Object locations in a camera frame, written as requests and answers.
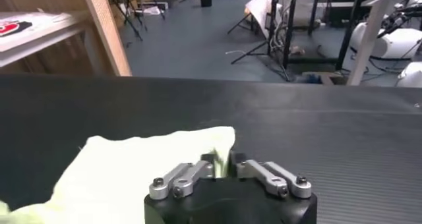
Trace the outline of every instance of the yellow cloth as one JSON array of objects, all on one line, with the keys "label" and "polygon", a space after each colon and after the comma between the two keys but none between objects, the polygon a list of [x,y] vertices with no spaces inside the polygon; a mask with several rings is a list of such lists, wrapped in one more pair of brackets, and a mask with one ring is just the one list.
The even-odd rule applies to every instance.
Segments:
[{"label": "yellow cloth", "polygon": [[234,142],[231,127],[122,141],[91,137],[55,185],[48,202],[10,214],[0,212],[0,222],[144,223],[144,197],[154,178],[165,175],[179,163],[196,163],[201,154],[210,152],[220,159],[216,176],[224,176]]}]

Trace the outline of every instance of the white shelf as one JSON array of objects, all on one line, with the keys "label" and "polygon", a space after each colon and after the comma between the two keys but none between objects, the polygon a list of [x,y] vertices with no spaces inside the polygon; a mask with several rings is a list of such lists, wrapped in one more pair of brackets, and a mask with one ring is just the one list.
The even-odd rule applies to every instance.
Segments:
[{"label": "white shelf", "polygon": [[88,12],[0,13],[0,22],[19,20],[32,23],[21,32],[0,38],[0,67],[81,33],[88,18]]}]

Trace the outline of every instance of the gray floor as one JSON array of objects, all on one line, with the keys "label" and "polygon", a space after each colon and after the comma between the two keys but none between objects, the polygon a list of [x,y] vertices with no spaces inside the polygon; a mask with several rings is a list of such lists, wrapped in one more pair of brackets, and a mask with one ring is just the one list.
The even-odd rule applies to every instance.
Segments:
[{"label": "gray floor", "polygon": [[[236,28],[227,31],[243,17],[248,0],[212,0],[212,7],[201,8],[200,0],[186,0],[175,4],[166,12],[166,20],[160,16],[147,16],[144,21],[148,31],[141,29],[143,42],[135,38],[129,26],[120,30],[122,42],[134,76],[166,78],[199,78],[212,80],[246,80],[258,82],[285,82],[263,63],[273,63],[266,57],[246,57],[235,65],[230,62],[259,44],[263,38],[248,30]],[[308,18],[311,8],[299,0],[295,18]],[[320,28],[312,37],[315,45],[322,44],[320,52],[336,57],[344,31]],[[307,36],[295,34],[294,45],[309,45]],[[305,46],[305,50],[314,48]],[[351,69],[351,51],[346,55],[344,68]],[[384,67],[391,63],[382,63]],[[370,73],[379,74],[373,67]],[[364,80],[373,76],[367,75]],[[396,75],[386,74],[363,82],[364,85],[393,86]]]}]

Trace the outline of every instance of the wire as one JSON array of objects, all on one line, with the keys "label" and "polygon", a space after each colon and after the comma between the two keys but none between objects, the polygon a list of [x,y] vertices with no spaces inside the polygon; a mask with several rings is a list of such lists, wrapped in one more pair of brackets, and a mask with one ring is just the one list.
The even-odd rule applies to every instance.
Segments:
[{"label": "wire", "polygon": [[412,46],[410,49],[409,49],[409,51],[406,51],[406,53],[404,53],[403,55],[402,55],[402,57],[400,57],[400,59],[403,59],[411,50],[413,50],[413,49],[415,49],[415,47],[416,46],[418,46],[419,45],[419,43],[421,43],[421,40],[422,39],[419,39],[417,42],[416,42],[416,44],[414,45],[414,46]]},{"label": "wire", "polygon": [[235,50],[235,51],[226,51],[226,55],[228,54],[232,54],[232,53],[236,53],[236,52],[242,52],[243,54],[246,54],[246,52],[241,51],[241,50]]},{"label": "wire", "polygon": [[383,73],[380,73],[380,74],[378,74],[378,75],[376,75],[376,76],[373,76],[372,78],[362,79],[362,80],[361,80],[361,82],[370,81],[370,80],[373,80],[373,79],[379,78],[379,77],[381,77],[381,76],[384,76],[384,75],[386,75],[386,74],[387,74],[387,72],[383,72]]}]

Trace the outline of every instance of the black table surface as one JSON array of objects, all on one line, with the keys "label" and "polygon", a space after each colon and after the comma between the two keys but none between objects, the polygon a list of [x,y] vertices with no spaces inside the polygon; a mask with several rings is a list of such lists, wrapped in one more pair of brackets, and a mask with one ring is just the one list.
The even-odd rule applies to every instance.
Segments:
[{"label": "black table surface", "polygon": [[46,201],[89,136],[233,126],[238,151],[312,182],[319,223],[422,223],[419,89],[20,75],[0,96],[13,209]]}]

